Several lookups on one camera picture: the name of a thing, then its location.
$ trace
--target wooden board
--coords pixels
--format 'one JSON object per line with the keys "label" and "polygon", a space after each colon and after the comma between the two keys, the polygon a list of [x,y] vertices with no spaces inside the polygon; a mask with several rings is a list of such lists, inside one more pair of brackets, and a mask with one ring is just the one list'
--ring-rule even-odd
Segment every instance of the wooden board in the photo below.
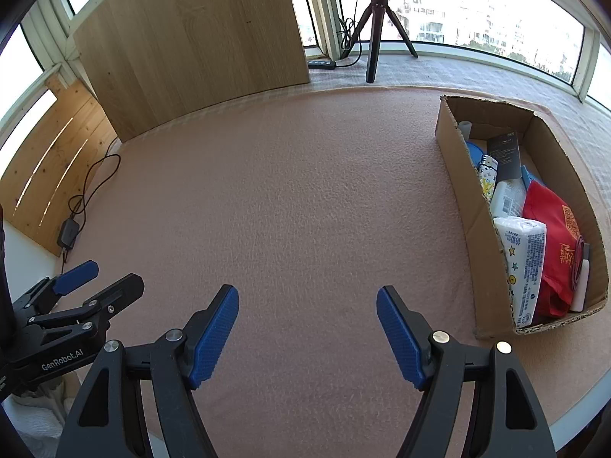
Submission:
{"label": "wooden board", "polygon": [[[57,100],[34,126],[0,179],[0,203],[17,230],[55,255],[70,216],[68,199],[82,191],[87,170],[116,136],[104,110],[79,81],[47,83]],[[88,183],[93,179],[92,171]]]}
{"label": "wooden board", "polygon": [[74,40],[122,141],[205,106],[309,81],[291,0],[103,0]]}

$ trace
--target black card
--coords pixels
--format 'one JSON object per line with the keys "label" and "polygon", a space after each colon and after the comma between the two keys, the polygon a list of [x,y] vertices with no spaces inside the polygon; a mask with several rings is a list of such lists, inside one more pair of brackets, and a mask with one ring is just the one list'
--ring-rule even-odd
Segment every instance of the black card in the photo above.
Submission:
{"label": "black card", "polygon": [[517,135],[508,132],[488,140],[488,155],[499,162],[497,182],[522,177]]}

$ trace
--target red bag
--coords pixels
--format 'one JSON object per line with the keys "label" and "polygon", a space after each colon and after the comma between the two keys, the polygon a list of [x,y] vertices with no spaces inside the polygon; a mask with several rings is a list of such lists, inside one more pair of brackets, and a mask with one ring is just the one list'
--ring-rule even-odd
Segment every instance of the red bag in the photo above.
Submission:
{"label": "red bag", "polygon": [[544,317],[563,317],[571,306],[581,270],[584,240],[577,221],[568,205],[537,181],[532,181],[526,192],[522,216],[548,227],[535,313]]}

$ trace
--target window frame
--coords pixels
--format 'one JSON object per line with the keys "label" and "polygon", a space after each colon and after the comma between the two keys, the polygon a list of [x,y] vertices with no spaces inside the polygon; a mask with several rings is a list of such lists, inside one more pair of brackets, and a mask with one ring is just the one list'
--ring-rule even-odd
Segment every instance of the window frame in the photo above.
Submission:
{"label": "window frame", "polygon": [[314,40],[316,41],[316,43],[309,44],[309,45],[303,45],[303,41],[302,41],[301,44],[303,45],[304,49],[320,48],[320,40],[318,39],[318,29],[316,26],[316,22],[314,21],[314,13],[312,12],[312,0],[305,0],[305,3],[307,5],[308,14],[310,15],[310,22],[312,23],[312,30],[314,31]]}
{"label": "window frame", "polygon": [[[23,117],[31,104],[44,94],[46,90],[42,83],[52,73],[59,73],[66,84],[71,84],[76,78],[79,78],[91,89],[91,83],[78,58],[73,33],[99,1],[101,0],[89,0],[80,12],[74,14],[70,0],[37,0],[27,13],[20,25],[33,55],[43,67],[44,72],[19,97],[4,118],[0,119],[1,144],[4,144],[6,133],[10,135],[14,125]],[[306,58],[327,55],[333,60],[338,60],[341,53],[340,40],[337,35],[338,19],[344,15],[341,0],[306,1],[318,44],[304,47]],[[531,65],[482,50],[426,41],[414,41],[414,47],[423,55],[471,60],[531,76],[577,96],[580,101],[611,116],[611,110],[587,95],[598,59],[599,43],[601,43],[601,33],[595,21],[579,0],[552,1],[569,12],[584,26],[582,48],[571,85]],[[369,53],[368,42],[363,42],[362,48],[363,54]],[[408,53],[401,41],[384,41],[381,48],[384,52]]]}
{"label": "window frame", "polygon": [[[568,91],[571,94],[576,94],[579,97],[580,101],[583,102],[584,99],[585,99],[585,96],[587,95],[587,89],[589,88],[590,82],[592,80],[592,74],[594,73],[593,67],[590,66],[591,70],[581,71],[580,72],[580,76],[577,76],[579,68],[580,68],[580,65],[582,65],[582,66],[584,65],[584,64],[582,64],[582,56],[584,56],[584,58],[586,58],[586,56],[584,54],[584,45],[587,46],[589,44],[589,42],[586,42],[586,36],[587,36],[587,31],[588,31],[588,22],[583,22],[582,19],[580,19],[578,16],[575,16],[575,15],[573,15],[572,12],[568,11],[565,8],[564,5],[559,5],[557,3],[557,1],[555,1],[555,0],[550,0],[550,1],[552,3],[555,3],[561,9],[563,9],[565,12],[567,12],[569,15],[571,15],[584,28],[583,33],[582,33],[581,47],[579,49],[579,54],[577,56],[577,63],[575,65],[575,72],[573,73],[570,82],[564,81],[563,79],[561,79],[561,78],[559,78],[557,76],[554,76],[551,73],[547,73],[547,72],[545,72],[545,71],[543,71],[541,69],[538,69],[534,65],[530,65],[530,64],[527,64],[527,63],[519,62],[517,60],[509,58],[508,56],[496,55],[495,53],[487,52],[487,51],[484,51],[484,50],[476,50],[474,48],[469,48],[469,47],[461,46],[461,45],[451,45],[451,44],[446,44],[446,43],[438,43],[438,42],[431,42],[431,41],[421,41],[421,40],[418,39],[420,36],[417,36],[416,39],[412,39],[411,41],[414,44],[414,47],[415,47],[416,51],[418,53],[422,53],[424,55],[434,54],[434,55],[447,56],[446,53],[434,53],[432,50],[428,50],[427,48],[419,48],[419,47],[416,46],[416,44],[434,44],[434,45],[441,45],[441,46],[446,46],[446,47],[454,47],[454,48],[457,48],[457,49],[460,49],[460,50],[465,50],[465,51],[472,50],[472,51],[476,51],[478,53],[486,54],[488,56],[495,56],[495,57],[498,57],[498,58],[503,58],[504,60],[509,60],[509,61],[513,62],[514,64],[516,64],[517,67],[509,67],[508,66],[508,67],[504,67],[504,68],[514,70],[514,71],[516,71],[518,73],[525,74],[527,76],[531,76],[531,77],[533,77],[535,79],[542,79],[542,77],[539,74],[537,74],[537,73],[528,73],[528,72],[526,72],[523,69],[523,67],[521,67],[522,65],[526,66],[526,67],[528,67],[530,69],[533,69],[535,71],[539,71],[540,73],[543,73],[543,74],[545,74],[547,76],[551,76],[551,77],[553,77],[555,79],[558,79],[558,81],[562,82],[563,84],[570,86],[571,87],[570,90],[567,90],[566,88],[561,88],[561,89],[563,89],[565,91]],[[341,6],[341,0],[340,0],[340,8],[341,8],[341,14],[338,16],[338,18],[344,19],[345,18],[345,14],[343,12],[343,7]],[[368,43],[368,41],[361,41],[360,43],[363,46],[363,53],[365,53],[365,44]],[[403,41],[401,39],[383,39],[382,43],[383,44],[384,43],[395,44],[394,46],[388,46],[387,45],[386,47],[381,47],[381,49],[384,48],[386,51],[392,51],[392,52],[398,52],[398,53],[409,53],[409,51],[407,50],[407,48],[405,47],[405,45],[404,45],[404,43],[403,43]],[[369,44],[367,46],[367,54],[369,54]],[[470,53],[464,53],[462,55],[461,54],[456,54],[456,56],[454,56],[453,58],[462,58],[464,60],[471,60],[471,59],[473,59],[473,57],[472,57],[472,55]],[[587,57],[586,61],[587,62],[591,62],[590,56]],[[498,66],[496,60],[491,60],[490,62],[491,62],[490,65],[497,65]],[[588,81],[584,81],[585,76],[589,76],[589,80]],[[547,82],[548,84],[552,84],[552,85],[557,85],[556,81],[544,81],[544,82]]]}
{"label": "window frame", "polygon": [[35,117],[35,121],[33,124],[29,124],[29,129],[25,129],[23,131],[21,131],[20,136],[21,137],[21,141],[17,142],[17,143],[10,143],[12,146],[10,146],[9,148],[14,148],[15,150],[13,151],[13,153],[10,154],[10,156],[8,156],[5,159],[6,165],[4,165],[4,162],[2,162],[0,160],[0,178],[3,177],[3,175],[6,173],[6,169],[8,168],[8,166],[10,165],[12,159],[14,158],[14,156],[16,155],[17,151],[19,151],[19,148],[21,147],[21,145],[25,142],[25,140],[27,139],[27,137],[29,136],[29,134],[32,132],[32,130],[36,127],[36,124],[38,124],[38,122],[41,121],[42,117],[45,116],[45,114],[47,114],[47,112],[51,109],[51,107],[54,105],[54,103],[57,101],[57,96],[55,93],[53,93],[53,91],[51,91],[49,88],[44,88],[41,89],[41,94],[40,96],[37,94],[35,97],[32,97],[32,99],[36,98],[36,100],[31,103],[30,106],[28,106],[27,109],[24,109],[24,113],[21,116],[21,118],[19,119],[19,121],[15,124],[15,126],[11,129],[11,133],[7,134],[7,135],[3,135],[2,136],[2,146],[0,146],[0,153],[2,153],[2,151],[4,151],[5,149],[7,149],[7,143],[9,142],[9,140],[11,139],[11,137],[16,133],[17,128],[21,125],[21,123],[27,118],[28,114],[30,112],[32,112],[32,109],[37,105],[37,103],[43,99],[43,97],[46,94],[51,94],[51,96],[53,96],[53,101],[50,103],[50,105],[47,105],[47,109],[40,110],[37,109],[37,111],[35,111],[36,114],[40,114],[40,116],[36,115]]}

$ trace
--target tripod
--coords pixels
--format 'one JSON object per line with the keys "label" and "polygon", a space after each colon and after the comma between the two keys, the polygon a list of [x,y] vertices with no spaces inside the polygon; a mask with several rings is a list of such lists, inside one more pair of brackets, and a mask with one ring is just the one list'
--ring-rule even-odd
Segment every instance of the tripod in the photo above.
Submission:
{"label": "tripod", "polygon": [[371,84],[375,81],[376,78],[376,69],[378,68],[378,57],[380,56],[380,42],[382,41],[382,26],[384,25],[384,14],[388,14],[390,21],[396,27],[396,30],[399,31],[403,42],[407,45],[410,53],[418,58],[418,54],[414,49],[414,45],[411,41],[409,41],[409,36],[407,32],[401,25],[399,18],[393,12],[392,8],[388,6],[388,0],[372,0],[369,6],[363,12],[358,25],[354,29],[354,33],[352,33],[352,37],[350,39],[350,48],[344,51],[341,54],[341,58],[346,58],[350,51],[352,51],[352,47],[354,47],[354,43],[359,39],[359,35],[365,24],[369,20],[369,17],[373,14],[373,22],[372,22],[372,37],[369,41],[369,59],[367,60],[367,74],[365,75],[365,80]]}

